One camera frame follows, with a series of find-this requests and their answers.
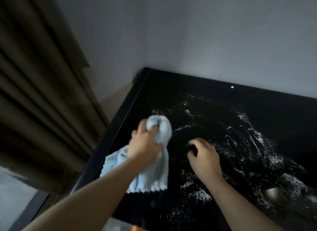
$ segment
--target person's right arm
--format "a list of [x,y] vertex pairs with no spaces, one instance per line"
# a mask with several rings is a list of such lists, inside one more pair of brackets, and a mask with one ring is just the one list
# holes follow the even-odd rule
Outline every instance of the person's right arm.
[[282,231],[283,229],[256,209],[222,177],[219,155],[213,145],[196,138],[189,141],[198,150],[187,154],[197,177],[208,188],[232,231]]

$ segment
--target microfiber cloth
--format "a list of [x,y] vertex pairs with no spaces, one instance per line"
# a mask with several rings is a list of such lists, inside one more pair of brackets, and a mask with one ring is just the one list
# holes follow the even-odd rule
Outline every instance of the microfiber cloth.
[[[167,145],[172,137],[172,126],[167,117],[162,115],[150,116],[146,122],[149,130],[158,125],[159,129],[155,136],[156,143],[163,144],[163,150],[159,153],[154,163],[144,169],[130,184],[127,193],[150,192],[167,189],[168,178],[168,152]],[[128,158],[129,145],[109,155],[101,170],[100,176],[113,170]]]

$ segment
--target curtain fold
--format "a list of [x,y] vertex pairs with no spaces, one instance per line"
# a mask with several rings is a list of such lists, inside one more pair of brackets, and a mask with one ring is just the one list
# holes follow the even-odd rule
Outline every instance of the curtain fold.
[[0,166],[35,188],[60,192],[105,132],[87,66],[53,0],[0,0],[0,127],[10,134]]

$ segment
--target forearm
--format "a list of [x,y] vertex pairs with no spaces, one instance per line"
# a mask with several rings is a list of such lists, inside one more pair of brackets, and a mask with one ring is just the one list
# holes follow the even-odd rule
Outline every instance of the forearm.
[[142,168],[139,160],[128,159],[54,205],[23,231],[100,231]]
[[232,231],[282,231],[224,179],[206,184]]

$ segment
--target light blue cloth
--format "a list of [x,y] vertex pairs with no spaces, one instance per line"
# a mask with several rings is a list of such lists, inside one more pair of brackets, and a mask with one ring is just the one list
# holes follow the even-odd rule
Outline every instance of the light blue cloth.
[[[167,117],[162,115],[150,116],[146,122],[149,130],[152,126],[158,125],[159,129],[155,136],[156,143],[163,144],[163,150],[159,153],[154,163],[144,169],[130,184],[127,193],[150,192],[167,189],[168,178],[168,151],[167,145],[172,137],[172,126]],[[105,175],[120,165],[128,158],[129,145],[109,155],[101,170],[100,176]]]

